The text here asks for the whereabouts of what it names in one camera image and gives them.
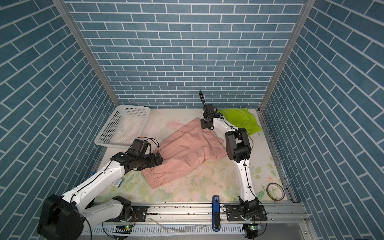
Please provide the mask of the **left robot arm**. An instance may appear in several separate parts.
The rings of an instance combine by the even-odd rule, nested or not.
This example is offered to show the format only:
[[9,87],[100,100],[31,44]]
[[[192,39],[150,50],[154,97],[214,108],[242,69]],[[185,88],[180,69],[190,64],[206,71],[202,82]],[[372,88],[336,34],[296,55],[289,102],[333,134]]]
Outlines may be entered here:
[[76,240],[84,230],[90,230],[107,220],[129,222],[133,218],[131,201],[116,196],[104,204],[89,204],[115,180],[132,170],[160,166],[160,153],[117,153],[110,162],[86,181],[58,196],[51,195],[43,203],[37,233],[47,240]]

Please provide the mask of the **white plastic basket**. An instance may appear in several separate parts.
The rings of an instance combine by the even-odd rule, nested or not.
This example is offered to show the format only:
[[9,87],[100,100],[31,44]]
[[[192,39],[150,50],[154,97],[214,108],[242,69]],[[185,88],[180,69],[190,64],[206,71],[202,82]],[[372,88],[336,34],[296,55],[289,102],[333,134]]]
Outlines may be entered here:
[[139,137],[149,118],[151,109],[121,105],[115,108],[101,128],[94,143],[108,148],[129,147]]

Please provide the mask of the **pink shorts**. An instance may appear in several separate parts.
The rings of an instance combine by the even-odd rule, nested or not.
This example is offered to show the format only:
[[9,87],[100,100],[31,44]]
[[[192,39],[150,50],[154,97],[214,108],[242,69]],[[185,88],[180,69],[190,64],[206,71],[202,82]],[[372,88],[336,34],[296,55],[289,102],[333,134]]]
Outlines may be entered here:
[[152,189],[163,186],[188,175],[206,160],[224,158],[223,142],[212,130],[202,129],[201,120],[195,118],[160,143],[156,153],[163,163],[142,173]]

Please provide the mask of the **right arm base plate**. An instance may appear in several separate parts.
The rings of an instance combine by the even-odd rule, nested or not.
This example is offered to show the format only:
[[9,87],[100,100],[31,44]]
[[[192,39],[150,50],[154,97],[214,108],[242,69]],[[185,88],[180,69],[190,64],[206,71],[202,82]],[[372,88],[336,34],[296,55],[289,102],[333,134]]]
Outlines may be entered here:
[[242,209],[240,205],[225,204],[222,206],[228,222],[239,221],[267,221],[268,215],[262,206],[259,206],[255,211],[246,211]]

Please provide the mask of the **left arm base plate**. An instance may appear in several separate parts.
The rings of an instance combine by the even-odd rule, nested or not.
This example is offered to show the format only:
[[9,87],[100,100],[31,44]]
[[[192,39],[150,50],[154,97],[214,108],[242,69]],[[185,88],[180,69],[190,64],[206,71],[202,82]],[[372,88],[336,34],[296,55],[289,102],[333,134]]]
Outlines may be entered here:
[[144,223],[146,221],[148,206],[131,206],[132,223]]

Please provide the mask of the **neon green shorts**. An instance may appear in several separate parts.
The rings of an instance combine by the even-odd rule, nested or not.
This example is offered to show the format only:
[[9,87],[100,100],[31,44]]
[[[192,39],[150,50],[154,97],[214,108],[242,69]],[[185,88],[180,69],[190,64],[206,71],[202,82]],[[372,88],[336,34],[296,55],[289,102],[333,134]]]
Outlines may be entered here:
[[237,128],[245,128],[248,135],[253,135],[262,131],[256,117],[247,108],[242,109],[222,109],[219,110],[226,120]]

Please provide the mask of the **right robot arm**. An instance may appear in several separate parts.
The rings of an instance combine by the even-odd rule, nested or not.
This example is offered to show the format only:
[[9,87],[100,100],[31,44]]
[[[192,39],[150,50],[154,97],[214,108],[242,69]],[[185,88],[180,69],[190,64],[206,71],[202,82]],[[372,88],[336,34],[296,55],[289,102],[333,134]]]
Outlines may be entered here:
[[229,159],[236,166],[240,179],[240,210],[244,219],[259,217],[261,221],[267,219],[267,213],[259,198],[254,193],[250,172],[250,157],[252,148],[247,130],[231,126],[225,117],[212,104],[203,104],[203,129],[219,130],[225,134],[226,151]]

